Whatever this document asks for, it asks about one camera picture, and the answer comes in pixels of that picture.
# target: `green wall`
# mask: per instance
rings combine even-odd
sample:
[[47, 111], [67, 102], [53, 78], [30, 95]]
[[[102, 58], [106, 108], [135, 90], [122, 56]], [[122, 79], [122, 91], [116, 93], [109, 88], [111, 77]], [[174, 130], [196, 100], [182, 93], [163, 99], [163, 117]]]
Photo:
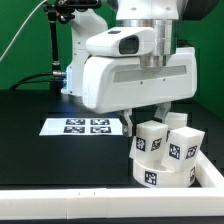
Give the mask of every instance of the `green wall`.
[[202, 21], [183, 22], [180, 37], [197, 51], [195, 99], [224, 120], [224, 1]]
[[[20, 25], [40, 0], [2, 1], [0, 13], [0, 55]], [[97, 11], [109, 23], [115, 15], [106, 6]], [[224, 1], [202, 21], [184, 21], [180, 37], [197, 51], [199, 88], [195, 99], [224, 120]], [[71, 61], [70, 26], [58, 25], [60, 62]], [[20, 79], [51, 70], [51, 47], [47, 16], [39, 9], [0, 63], [0, 89], [8, 89]], [[24, 85], [23, 89], [48, 89], [48, 84]]]

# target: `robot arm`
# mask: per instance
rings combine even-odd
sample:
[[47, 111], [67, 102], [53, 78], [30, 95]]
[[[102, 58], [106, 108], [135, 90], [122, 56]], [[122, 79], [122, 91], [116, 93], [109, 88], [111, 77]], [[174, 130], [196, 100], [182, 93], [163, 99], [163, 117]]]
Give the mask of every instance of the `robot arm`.
[[194, 49], [176, 49], [178, 9], [184, 4], [183, 0], [118, 1], [120, 26], [87, 41], [87, 51], [94, 55], [84, 69], [87, 108], [105, 113], [194, 95]]
[[110, 30], [93, 12], [83, 12], [100, 1], [56, 2], [62, 15], [79, 9], [73, 13], [73, 61], [62, 93], [82, 96], [96, 113], [121, 111], [129, 131], [132, 108], [159, 105], [156, 116], [162, 120], [171, 101], [195, 94], [194, 49], [176, 48], [179, 20], [195, 0], [108, 0], [118, 10], [118, 26]]

